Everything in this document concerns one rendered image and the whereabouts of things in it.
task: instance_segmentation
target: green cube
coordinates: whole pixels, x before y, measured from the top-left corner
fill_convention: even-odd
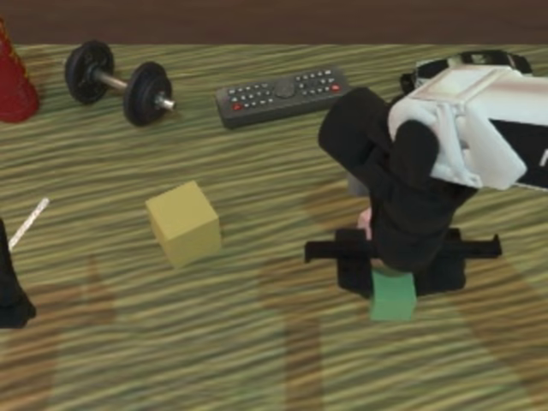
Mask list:
[[[373,270],[372,280],[370,319],[409,321],[417,307],[413,274],[381,268]]]

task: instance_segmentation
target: black remote control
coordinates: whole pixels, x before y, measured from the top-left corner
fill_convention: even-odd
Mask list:
[[[316,68],[276,79],[217,90],[215,98],[226,128],[298,116],[329,109],[349,91],[343,71]]]

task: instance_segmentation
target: dumbbell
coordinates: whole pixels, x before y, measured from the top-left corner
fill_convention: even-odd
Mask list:
[[[141,64],[128,82],[114,74],[110,47],[97,40],[84,43],[65,62],[65,81],[70,95],[79,103],[98,102],[111,87],[123,92],[123,112],[133,125],[142,127],[176,108],[171,81],[158,63]]]

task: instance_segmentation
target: yellow cube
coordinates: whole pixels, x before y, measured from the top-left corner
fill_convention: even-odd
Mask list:
[[[152,231],[175,268],[221,248],[219,217],[196,182],[149,199],[146,210]]]

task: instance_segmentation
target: red fire extinguisher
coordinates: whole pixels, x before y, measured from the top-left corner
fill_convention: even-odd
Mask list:
[[[0,122],[23,122],[39,108],[39,96],[0,17]]]

